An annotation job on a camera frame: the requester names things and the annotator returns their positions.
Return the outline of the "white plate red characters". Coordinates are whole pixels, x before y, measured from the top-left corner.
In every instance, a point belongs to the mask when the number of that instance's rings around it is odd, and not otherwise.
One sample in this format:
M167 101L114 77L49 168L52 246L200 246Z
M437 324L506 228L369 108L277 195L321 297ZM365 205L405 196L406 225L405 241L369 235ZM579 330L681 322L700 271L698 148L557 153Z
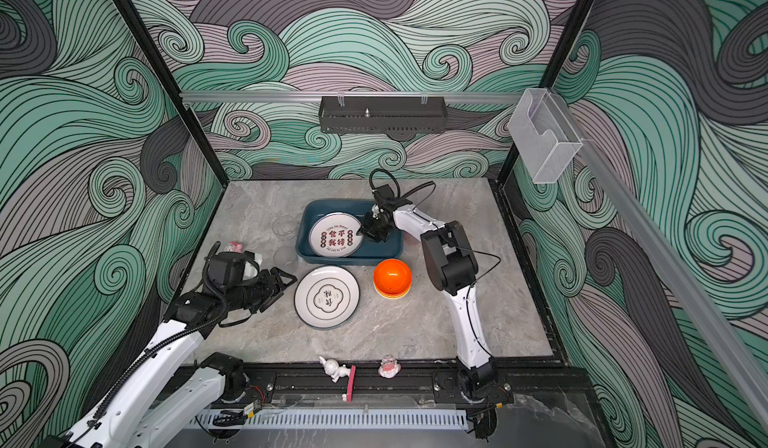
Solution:
M310 248L321 257L349 257L362 247L361 227L360 220L348 213L324 215L309 231Z

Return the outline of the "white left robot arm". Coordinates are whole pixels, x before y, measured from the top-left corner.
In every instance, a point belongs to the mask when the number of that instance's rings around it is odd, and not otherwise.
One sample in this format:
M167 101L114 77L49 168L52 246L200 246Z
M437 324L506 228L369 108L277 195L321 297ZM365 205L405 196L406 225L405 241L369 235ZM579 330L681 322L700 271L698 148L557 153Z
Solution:
M162 402L156 399L183 362L215 328L231 328L228 316L270 308L297 281L280 268L261 267L259 255L223 251L214 244L201 280L177 297L153 338L99 403L44 447L163 447L205 407L238 403L250 388L241 359L215 352Z

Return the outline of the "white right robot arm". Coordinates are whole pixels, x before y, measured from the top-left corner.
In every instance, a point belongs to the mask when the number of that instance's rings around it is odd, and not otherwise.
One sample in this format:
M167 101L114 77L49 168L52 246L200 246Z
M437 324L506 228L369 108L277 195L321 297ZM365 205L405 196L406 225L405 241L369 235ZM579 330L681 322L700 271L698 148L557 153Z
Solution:
M498 381L498 368L477 308L476 286L483 276L477 261L480 251L472 249L461 223L436 219L412 201L414 194L434 187L434 182L405 191L386 169L375 169L369 176L372 200L321 199L305 208L297 255L311 264L371 266L377 291L396 299L400 292L380 284L392 279L382 269L398 260L406 236L418 241L428 278L449 304L459 390L471 403L488 399Z

